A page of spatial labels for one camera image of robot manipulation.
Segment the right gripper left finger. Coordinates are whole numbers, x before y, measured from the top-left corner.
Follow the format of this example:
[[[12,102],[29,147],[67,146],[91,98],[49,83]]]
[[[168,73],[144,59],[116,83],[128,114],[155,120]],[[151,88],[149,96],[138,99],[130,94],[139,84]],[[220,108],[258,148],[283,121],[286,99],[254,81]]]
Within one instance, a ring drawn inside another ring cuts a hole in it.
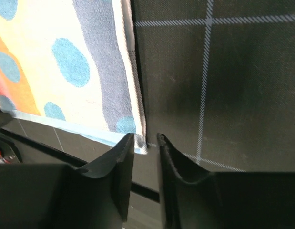
[[[0,229],[120,229],[128,218],[134,136],[95,160],[0,164]]]

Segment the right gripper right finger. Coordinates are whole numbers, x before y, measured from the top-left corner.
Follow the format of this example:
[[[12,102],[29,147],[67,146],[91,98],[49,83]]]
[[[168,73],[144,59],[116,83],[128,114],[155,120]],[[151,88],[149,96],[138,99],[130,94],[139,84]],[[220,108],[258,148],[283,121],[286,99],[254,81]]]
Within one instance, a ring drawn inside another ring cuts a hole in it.
[[[295,172],[211,172],[157,139],[164,229],[295,229]]]

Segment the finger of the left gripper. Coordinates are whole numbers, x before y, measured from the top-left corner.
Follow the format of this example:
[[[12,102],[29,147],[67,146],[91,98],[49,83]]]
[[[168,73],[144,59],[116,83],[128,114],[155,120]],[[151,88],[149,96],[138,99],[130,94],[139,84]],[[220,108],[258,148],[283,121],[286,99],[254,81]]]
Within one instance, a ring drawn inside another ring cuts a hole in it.
[[[0,110],[0,129],[12,120],[13,117],[9,113],[5,113]]]

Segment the light blue dotted towel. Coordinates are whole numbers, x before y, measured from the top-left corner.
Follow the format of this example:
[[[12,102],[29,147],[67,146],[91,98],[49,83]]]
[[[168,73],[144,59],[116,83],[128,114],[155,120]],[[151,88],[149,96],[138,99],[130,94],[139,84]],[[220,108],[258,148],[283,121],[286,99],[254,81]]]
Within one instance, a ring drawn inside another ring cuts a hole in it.
[[[128,0],[0,0],[0,109],[145,155]]]

